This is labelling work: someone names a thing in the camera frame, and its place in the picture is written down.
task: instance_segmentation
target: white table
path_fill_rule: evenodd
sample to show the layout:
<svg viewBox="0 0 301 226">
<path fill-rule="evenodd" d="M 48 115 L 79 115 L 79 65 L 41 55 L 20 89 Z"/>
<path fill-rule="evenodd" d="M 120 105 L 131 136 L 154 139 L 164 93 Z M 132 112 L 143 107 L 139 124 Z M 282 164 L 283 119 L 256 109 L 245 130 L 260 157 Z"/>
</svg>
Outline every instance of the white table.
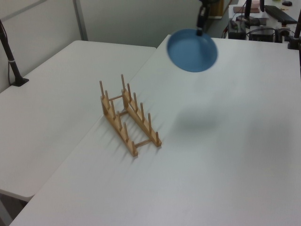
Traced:
<svg viewBox="0 0 301 226">
<path fill-rule="evenodd" d="M 0 94 L 0 193 L 29 201 L 155 48 L 75 41 Z"/>
<path fill-rule="evenodd" d="M 133 158 L 100 118 L 11 226 L 301 225 L 299 52 L 214 39 L 215 65 L 188 73 L 166 40 L 130 82 L 162 147 Z"/>
</svg>

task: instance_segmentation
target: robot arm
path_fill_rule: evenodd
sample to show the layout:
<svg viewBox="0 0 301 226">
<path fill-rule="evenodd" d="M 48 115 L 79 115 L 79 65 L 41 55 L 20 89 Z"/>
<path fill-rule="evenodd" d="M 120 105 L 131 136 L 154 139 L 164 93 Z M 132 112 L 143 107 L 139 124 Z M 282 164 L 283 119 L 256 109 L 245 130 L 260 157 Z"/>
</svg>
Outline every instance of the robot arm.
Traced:
<svg viewBox="0 0 301 226">
<path fill-rule="evenodd" d="M 219 2 L 220 0 L 200 0 L 202 2 L 202 5 L 199 9 L 198 13 L 198 21 L 197 21 L 197 35 L 202 36 L 203 35 L 203 29 L 205 26 L 205 22 L 208 19 L 209 16 L 209 10 L 210 10 L 210 4 Z"/>
</svg>

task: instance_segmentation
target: wooden dowel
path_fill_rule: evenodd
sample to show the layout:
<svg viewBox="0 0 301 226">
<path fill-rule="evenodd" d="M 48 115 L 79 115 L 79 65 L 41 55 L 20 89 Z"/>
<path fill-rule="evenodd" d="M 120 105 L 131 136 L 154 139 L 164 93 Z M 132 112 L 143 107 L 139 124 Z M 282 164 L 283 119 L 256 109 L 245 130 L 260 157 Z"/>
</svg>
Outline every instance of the wooden dowel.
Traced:
<svg viewBox="0 0 301 226">
<path fill-rule="evenodd" d="M 111 100 L 111 106 L 112 106 L 112 111 L 113 111 L 113 120 L 115 120 L 116 119 L 116 114 L 115 114 L 114 103 L 113 103 L 112 100 Z"/>
<path fill-rule="evenodd" d="M 147 114 L 149 117 L 149 131 L 151 132 L 151 113 Z"/>
<path fill-rule="evenodd" d="M 128 113 L 127 111 L 124 111 L 124 112 L 120 112 L 119 115 L 122 116 L 122 115 L 127 114 L 127 113 Z"/>
<path fill-rule="evenodd" d="M 123 128 L 124 128 L 124 132 L 126 134 L 126 142 L 128 142 L 127 125 L 125 122 L 123 123 Z"/>
<path fill-rule="evenodd" d="M 105 91 L 105 96 L 107 98 L 107 104 L 108 104 L 108 109 L 110 109 L 110 103 L 109 103 L 109 95 L 108 95 L 108 91 Z"/>
<path fill-rule="evenodd" d="M 124 84 L 123 74 L 121 74 L 121 81 L 122 81 L 122 87 L 123 87 L 123 90 L 126 90 L 126 86 L 125 86 L 125 84 Z"/>
<path fill-rule="evenodd" d="M 100 90 L 101 90 L 101 92 L 102 92 L 102 99 L 104 99 L 103 83 L 102 83 L 102 81 L 99 81 L 99 84 L 100 84 Z"/>
<path fill-rule="evenodd" d="M 142 145 L 144 145 L 144 144 L 147 144 L 148 142 L 150 142 L 151 140 L 150 139 L 147 139 L 147 140 L 144 140 L 144 141 L 141 141 L 140 143 L 138 143 L 138 144 L 135 144 L 135 147 L 140 147 L 140 146 L 142 146 Z"/>
<path fill-rule="evenodd" d="M 138 105 L 137 105 L 137 98 L 136 98 L 136 93 L 134 93 L 134 102 L 135 102 L 135 112 L 138 111 Z"/>
<path fill-rule="evenodd" d="M 136 153 L 136 147 L 135 147 L 135 144 L 134 144 L 133 141 L 132 141 L 132 149 L 133 149 L 133 154 L 135 154 Z"/>
<path fill-rule="evenodd" d="M 121 98 L 121 97 L 122 97 L 122 95 L 117 96 L 117 97 L 112 97 L 112 98 L 110 98 L 109 100 L 110 100 L 110 101 L 111 101 L 111 100 L 116 100 L 116 99 Z"/>
<path fill-rule="evenodd" d="M 117 120 L 118 120 L 118 124 L 119 124 L 119 130 L 122 130 L 121 118 L 120 118 L 119 111 L 117 111 Z"/>
<path fill-rule="evenodd" d="M 128 96 L 129 96 L 129 101 L 132 101 L 132 96 L 131 96 L 131 89 L 130 89 L 130 84 L 127 84 L 127 91 L 128 91 Z"/>
<path fill-rule="evenodd" d="M 159 133 L 156 132 L 156 143 L 158 144 L 159 143 Z"/>
<path fill-rule="evenodd" d="M 142 116 L 141 120 L 142 120 L 142 122 L 144 122 L 144 111 L 143 111 L 143 104 L 142 104 L 142 102 L 140 103 L 140 108 L 141 108 L 141 116 Z"/>
</svg>

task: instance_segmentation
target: gray wall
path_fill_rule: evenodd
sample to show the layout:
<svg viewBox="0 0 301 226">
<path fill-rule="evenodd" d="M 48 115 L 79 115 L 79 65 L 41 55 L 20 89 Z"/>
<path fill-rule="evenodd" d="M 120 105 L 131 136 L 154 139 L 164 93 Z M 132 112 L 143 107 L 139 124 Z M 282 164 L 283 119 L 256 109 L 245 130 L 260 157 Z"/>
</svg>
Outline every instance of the gray wall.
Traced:
<svg viewBox="0 0 301 226">
<path fill-rule="evenodd" d="M 198 0 L 79 0 L 89 41 L 158 47 L 172 32 L 194 28 Z"/>
<path fill-rule="evenodd" d="M 72 0 L 47 0 L 4 21 L 3 25 L 22 76 L 74 40 L 80 40 Z M 7 64 L 0 45 L 0 92 L 8 87 Z"/>
</svg>

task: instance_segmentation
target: blue plate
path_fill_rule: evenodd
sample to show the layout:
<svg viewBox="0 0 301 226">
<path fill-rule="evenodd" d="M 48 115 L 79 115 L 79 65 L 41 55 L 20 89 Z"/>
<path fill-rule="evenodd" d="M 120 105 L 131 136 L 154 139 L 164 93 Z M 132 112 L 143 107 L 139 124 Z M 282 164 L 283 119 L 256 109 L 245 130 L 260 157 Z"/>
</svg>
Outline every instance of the blue plate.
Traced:
<svg viewBox="0 0 301 226">
<path fill-rule="evenodd" d="M 183 29 L 171 35 L 167 52 L 172 62 L 188 72 L 202 72 L 217 59 L 217 47 L 207 34 L 196 35 L 197 30 Z"/>
</svg>

